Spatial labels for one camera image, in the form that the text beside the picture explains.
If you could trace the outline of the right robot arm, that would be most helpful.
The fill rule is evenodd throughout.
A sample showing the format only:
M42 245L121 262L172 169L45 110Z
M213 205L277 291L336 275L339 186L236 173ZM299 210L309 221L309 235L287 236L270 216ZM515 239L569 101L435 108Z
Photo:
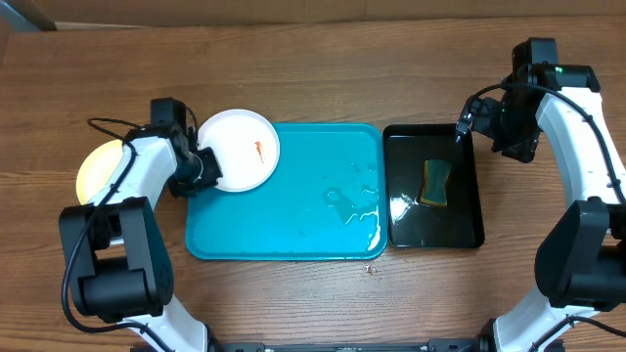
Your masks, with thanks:
M545 135L555 155L567 209L540 244L534 287L490 320L475 351L561 351L579 323L616 336L596 320L625 301L625 167L604 121L601 85L590 66L559 63L553 38L530 37L512 51L504 95L468 97L456 127L493 142L495 153L533 160Z

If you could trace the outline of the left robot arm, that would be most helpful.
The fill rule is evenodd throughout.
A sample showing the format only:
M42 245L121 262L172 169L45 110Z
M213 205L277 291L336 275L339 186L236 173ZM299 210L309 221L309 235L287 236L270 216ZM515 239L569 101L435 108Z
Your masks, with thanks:
M188 198L215 185L214 154L184 124L134 125L117 137L113 160L93 151L88 175L100 191L59 217L66 268L61 303L77 330L131 330L155 351L219 351L210 327L174 294L170 257L155 208L161 193Z

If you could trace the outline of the white plate with sauce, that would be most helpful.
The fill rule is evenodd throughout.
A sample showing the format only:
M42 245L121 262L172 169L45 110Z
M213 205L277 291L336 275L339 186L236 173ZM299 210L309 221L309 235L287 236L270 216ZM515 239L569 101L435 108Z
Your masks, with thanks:
M224 110L199 131L200 149L211 148L222 176L220 191L250 191L267 181L278 165L280 140L274 126L251 110Z

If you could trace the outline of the yellow plate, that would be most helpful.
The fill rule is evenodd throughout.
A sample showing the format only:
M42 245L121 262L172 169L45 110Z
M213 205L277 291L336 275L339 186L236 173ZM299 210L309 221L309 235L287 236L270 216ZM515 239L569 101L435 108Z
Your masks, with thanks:
M122 142L111 140L91 152L82 162L75 183L80 204L97 194L107 184L123 156Z

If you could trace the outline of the green yellow sponge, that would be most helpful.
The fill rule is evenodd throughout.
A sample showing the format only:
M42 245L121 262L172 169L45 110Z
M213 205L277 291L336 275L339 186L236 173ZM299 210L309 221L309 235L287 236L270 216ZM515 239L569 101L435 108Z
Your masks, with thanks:
M452 164L442 159L429 159L424 163L423 185L420 203L445 207L447 205L447 184Z

